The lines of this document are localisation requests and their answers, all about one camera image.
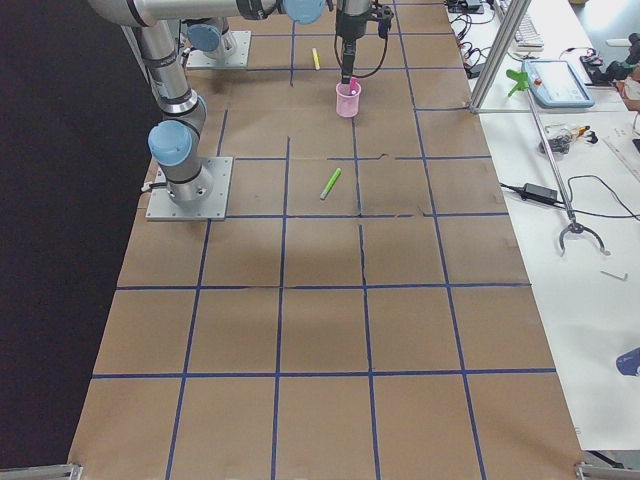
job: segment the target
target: metal hook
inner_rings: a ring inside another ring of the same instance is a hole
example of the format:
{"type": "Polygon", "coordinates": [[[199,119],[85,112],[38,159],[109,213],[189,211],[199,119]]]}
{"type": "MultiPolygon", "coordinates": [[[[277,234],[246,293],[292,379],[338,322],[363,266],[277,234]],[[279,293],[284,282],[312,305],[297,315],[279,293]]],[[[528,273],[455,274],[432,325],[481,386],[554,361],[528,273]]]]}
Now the metal hook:
{"type": "Polygon", "coordinates": [[[589,227],[585,227],[584,225],[575,221],[571,222],[567,226],[567,228],[565,228],[564,230],[562,230],[562,232],[560,232],[559,242],[560,242],[560,250],[562,250],[562,253],[560,255],[561,256],[564,255],[564,252],[565,252],[564,237],[567,233],[575,233],[577,235],[580,235],[581,233],[584,233],[584,232],[590,233],[596,238],[596,240],[598,241],[598,245],[600,245],[600,252],[603,255],[606,255],[606,256],[611,255],[611,252],[605,248],[604,242],[602,241],[602,238],[600,238],[600,235],[598,235],[593,229],[589,227]]]}

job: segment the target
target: black backdrop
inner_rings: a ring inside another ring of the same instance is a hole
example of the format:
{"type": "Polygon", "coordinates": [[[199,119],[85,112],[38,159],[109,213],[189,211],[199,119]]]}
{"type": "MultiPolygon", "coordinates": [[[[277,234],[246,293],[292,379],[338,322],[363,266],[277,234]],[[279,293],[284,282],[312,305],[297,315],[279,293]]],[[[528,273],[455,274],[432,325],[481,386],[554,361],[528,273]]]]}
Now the black backdrop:
{"type": "Polygon", "coordinates": [[[84,0],[4,0],[0,38],[0,468],[66,463],[160,115],[84,0]]]}

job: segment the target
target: green marker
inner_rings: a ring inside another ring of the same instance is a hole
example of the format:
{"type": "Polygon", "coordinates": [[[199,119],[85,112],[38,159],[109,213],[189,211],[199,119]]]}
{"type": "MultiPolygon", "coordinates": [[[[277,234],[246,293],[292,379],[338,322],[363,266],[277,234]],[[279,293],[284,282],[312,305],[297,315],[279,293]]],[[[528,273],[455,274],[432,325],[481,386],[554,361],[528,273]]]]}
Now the green marker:
{"type": "Polygon", "coordinates": [[[324,187],[324,190],[320,194],[320,200],[324,200],[325,198],[327,198],[327,195],[329,195],[329,192],[331,191],[333,186],[336,184],[336,180],[338,180],[338,178],[340,178],[340,174],[341,173],[342,173],[342,169],[341,168],[336,168],[336,171],[333,172],[333,175],[331,175],[331,178],[327,182],[327,186],[324,187]]]}

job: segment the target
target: metal base plate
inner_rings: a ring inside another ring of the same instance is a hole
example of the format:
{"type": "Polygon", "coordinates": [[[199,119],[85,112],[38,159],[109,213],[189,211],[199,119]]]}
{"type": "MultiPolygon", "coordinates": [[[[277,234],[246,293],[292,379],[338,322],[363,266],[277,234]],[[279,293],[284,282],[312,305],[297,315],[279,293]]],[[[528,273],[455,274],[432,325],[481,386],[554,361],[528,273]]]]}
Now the metal base plate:
{"type": "MultiPolygon", "coordinates": [[[[233,157],[212,157],[202,161],[213,176],[211,193],[202,200],[188,203],[175,203],[166,188],[156,188],[151,192],[147,207],[147,220],[151,221],[188,221],[188,220],[224,220],[227,214],[229,186],[233,157]]],[[[158,169],[155,182],[165,182],[164,173],[158,169]]]]}
{"type": "Polygon", "coordinates": [[[251,46],[251,32],[249,30],[233,31],[236,39],[236,51],[223,60],[207,57],[200,50],[189,54],[187,69],[189,70],[225,70],[244,69],[249,65],[249,47],[251,46]]]}

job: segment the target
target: keyboard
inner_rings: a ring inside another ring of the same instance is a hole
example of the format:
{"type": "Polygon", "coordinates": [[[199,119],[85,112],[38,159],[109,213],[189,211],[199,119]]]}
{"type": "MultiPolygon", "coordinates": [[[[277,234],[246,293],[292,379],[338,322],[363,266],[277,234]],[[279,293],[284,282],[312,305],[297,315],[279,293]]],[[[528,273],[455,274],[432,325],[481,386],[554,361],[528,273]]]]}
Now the keyboard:
{"type": "MultiPolygon", "coordinates": [[[[496,0],[494,8],[501,21],[506,17],[510,3],[511,0],[496,0]]],[[[540,52],[544,49],[542,35],[538,33],[528,13],[525,13],[520,27],[516,31],[513,48],[519,52],[540,52]]]]}

